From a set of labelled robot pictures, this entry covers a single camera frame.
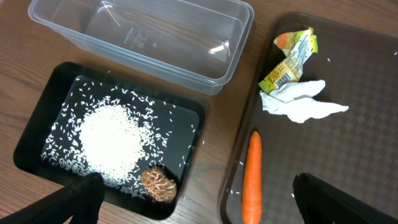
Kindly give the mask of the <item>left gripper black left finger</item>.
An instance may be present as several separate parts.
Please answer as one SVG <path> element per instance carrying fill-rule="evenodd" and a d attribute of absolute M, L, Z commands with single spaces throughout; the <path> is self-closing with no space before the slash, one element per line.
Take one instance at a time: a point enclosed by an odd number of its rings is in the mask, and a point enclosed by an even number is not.
<path fill-rule="evenodd" d="M 97 223 L 105 185 L 94 172 L 1 219 L 1 223 Z"/>

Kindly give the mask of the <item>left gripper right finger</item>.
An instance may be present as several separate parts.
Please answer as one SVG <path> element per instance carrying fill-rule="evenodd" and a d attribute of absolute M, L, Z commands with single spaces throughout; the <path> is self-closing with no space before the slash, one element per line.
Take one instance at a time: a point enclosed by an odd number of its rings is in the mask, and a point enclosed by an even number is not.
<path fill-rule="evenodd" d="M 397 224 L 397 219 L 309 173 L 296 175 L 294 198 L 305 224 Z"/>

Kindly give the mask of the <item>orange carrot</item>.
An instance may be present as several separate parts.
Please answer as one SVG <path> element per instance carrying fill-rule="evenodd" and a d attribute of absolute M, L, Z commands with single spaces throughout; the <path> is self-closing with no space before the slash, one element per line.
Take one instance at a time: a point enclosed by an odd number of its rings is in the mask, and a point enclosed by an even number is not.
<path fill-rule="evenodd" d="M 262 217 L 262 144 L 257 131 L 251 134 L 243 179 L 243 222 L 255 224 Z"/>

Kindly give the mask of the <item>cooked white rice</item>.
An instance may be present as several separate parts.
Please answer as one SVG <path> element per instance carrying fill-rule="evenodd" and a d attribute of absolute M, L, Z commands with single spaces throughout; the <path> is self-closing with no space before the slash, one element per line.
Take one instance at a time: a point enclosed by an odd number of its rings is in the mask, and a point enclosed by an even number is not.
<path fill-rule="evenodd" d="M 40 154 L 106 186 L 151 197 L 140 175 L 154 166 L 177 184 L 200 124 L 197 112 L 134 90 L 79 76 L 72 82 Z"/>

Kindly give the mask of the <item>brown food piece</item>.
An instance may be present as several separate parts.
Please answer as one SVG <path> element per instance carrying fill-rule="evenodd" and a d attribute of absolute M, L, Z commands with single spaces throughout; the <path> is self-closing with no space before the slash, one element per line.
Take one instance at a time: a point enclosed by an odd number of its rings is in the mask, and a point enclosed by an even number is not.
<path fill-rule="evenodd" d="M 160 167 L 144 170 L 140 178 L 149 195 L 158 202 L 173 200 L 177 195 L 177 184 Z"/>

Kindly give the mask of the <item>white tissue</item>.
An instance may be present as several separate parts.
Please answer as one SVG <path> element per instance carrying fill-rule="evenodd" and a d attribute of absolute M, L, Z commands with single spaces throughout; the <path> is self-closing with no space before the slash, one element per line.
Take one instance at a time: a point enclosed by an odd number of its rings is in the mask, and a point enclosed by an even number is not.
<path fill-rule="evenodd" d="M 295 123 L 304 123 L 310 118 L 322 119 L 349 110 L 348 106 L 314 100 L 313 97 L 325 86 L 324 80 L 316 80 L 286 83 L 269 94 L 261 90 L 262 109 L 270 114 L 286 115 Z"/>

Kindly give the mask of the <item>green snack wrapper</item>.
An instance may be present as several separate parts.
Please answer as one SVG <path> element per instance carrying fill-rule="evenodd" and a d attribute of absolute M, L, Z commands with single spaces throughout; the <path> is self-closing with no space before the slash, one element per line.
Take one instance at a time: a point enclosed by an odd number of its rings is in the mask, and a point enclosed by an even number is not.
<path fill-rule="evenodd" d="M 303 74 L 304 63 L 312 53 L 318 53 L 317 36 L 312 27 L 283 33 L 273 43 L 283 51 L 285 59 L 258 83 L 266 94 L 280 89 L 286 83 L 298 82 Z"/>

